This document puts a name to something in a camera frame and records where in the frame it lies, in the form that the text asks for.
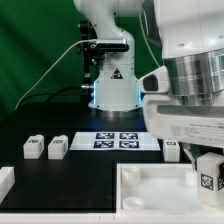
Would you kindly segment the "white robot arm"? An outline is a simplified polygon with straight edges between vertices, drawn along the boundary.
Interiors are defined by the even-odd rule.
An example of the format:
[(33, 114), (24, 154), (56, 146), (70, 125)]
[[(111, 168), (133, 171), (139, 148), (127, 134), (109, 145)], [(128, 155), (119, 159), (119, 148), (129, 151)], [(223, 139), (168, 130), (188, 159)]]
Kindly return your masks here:
[(146, 0), (150, 39), (163, 65), (142, 81), (143, 115), (155, 137), (224, 147), (224, 0)]

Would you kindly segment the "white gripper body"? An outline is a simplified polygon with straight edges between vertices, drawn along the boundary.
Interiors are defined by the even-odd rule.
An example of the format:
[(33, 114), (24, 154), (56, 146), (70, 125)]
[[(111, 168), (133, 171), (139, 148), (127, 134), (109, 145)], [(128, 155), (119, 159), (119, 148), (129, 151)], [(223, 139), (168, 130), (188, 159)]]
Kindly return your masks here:
[(224, 148), (224, 90), (182, 104), (171, 95), (164, 66), (139, 79), (147, 131), (158, 139)]

